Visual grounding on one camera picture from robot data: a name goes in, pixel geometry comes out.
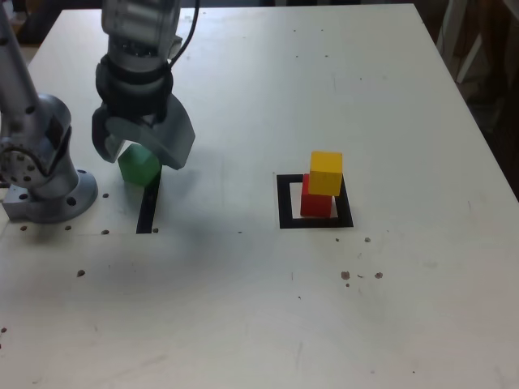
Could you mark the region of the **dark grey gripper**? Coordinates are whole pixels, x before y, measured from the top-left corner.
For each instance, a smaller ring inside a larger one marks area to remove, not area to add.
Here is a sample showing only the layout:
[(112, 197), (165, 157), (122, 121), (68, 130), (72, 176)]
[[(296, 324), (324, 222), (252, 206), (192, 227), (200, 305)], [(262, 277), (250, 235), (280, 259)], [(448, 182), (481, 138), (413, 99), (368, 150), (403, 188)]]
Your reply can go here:
[(92, 143), (99, 156), (114, 163), (124, 141), (144, 146), (162, 165), (179, 170), (187, 162), (195, 132), (175, 96), (168, 96), (162, 111), (135, 119), (111, 117), (105, 105), (99, 107), (92, 115)]

